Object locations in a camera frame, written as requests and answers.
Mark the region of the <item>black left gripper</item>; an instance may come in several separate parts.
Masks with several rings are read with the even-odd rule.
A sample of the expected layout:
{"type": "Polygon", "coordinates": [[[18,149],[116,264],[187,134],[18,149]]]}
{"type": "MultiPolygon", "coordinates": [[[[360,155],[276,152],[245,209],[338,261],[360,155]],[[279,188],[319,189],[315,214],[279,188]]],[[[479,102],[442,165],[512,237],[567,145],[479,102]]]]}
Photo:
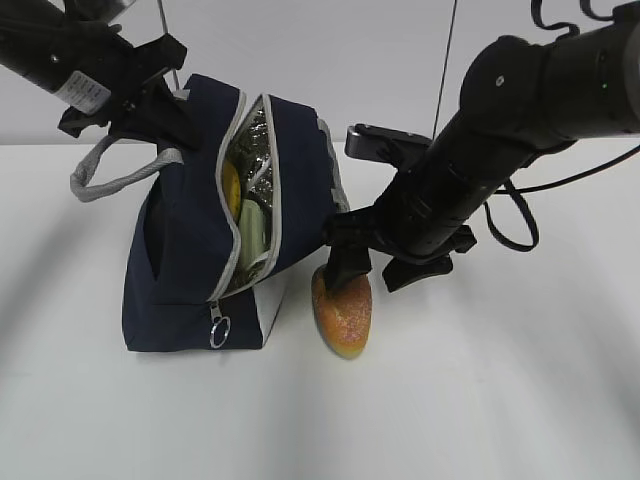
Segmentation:
{"type": "Polygon", "coordinates": [[[198,129],[164,75],[183,66],[186,47],[169,34],[135,47],[115,34],[94,44],[57,91],[69,94],[58,128],[79,137],[90,126],[112,136],[198,149],[198,129]]]}

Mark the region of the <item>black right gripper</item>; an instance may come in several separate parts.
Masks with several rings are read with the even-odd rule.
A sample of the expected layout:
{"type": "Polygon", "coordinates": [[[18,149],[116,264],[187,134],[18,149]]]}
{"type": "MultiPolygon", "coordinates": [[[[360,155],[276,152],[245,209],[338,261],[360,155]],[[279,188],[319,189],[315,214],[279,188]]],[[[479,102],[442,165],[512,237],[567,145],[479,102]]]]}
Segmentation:
{"type": "Polygon", "coordinates": [[[382,273],[390,293],[453,270],[451,252],[464,254],[477,244],[468,225],[438,226],[406,222],[402,214],[384,214],[376,205],[335,214],[323,227],[332,246],[324,270],[328,291],[338,291],[371,269],[369,249],[394,259],[382,273]]]}

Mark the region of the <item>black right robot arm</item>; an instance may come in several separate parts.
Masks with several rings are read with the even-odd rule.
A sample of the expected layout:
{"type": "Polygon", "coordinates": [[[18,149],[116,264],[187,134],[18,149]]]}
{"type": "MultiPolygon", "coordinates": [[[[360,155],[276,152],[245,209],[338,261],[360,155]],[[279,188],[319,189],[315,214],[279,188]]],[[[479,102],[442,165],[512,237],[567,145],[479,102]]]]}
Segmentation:
{"type": "Polygon", "coordinates": [[[553,26],[546,45],[505,35],[469,67],[459,108],[434,138],[367,124],[350,127],[346,154],[395,168],[368,207],[329,220],[323,271],[334,292],[369,273],[370,252],[390,256],[389,291],[452,271],[453,253],[475,245],[469,218],[495,194],[531,211],[512,175],[577,141],[639,130],[639,5],[615,7],[599,27],[553,26]]]}

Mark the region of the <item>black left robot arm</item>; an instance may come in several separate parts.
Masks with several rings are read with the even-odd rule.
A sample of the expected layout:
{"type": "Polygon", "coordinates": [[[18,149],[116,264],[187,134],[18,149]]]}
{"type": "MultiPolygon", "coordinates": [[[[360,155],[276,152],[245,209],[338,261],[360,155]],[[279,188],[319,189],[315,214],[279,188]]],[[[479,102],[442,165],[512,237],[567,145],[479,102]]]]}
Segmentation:
{"type": "Polygon", "coordinates": [[[186,47],[169,33],[135,46],[116,19],[128,1],[4,1],[1,64],[67,106],[59,130],[77,138],[106,127],[117,139],[166,142],[196,150],[202,136],[167,73],[186,47]]]}

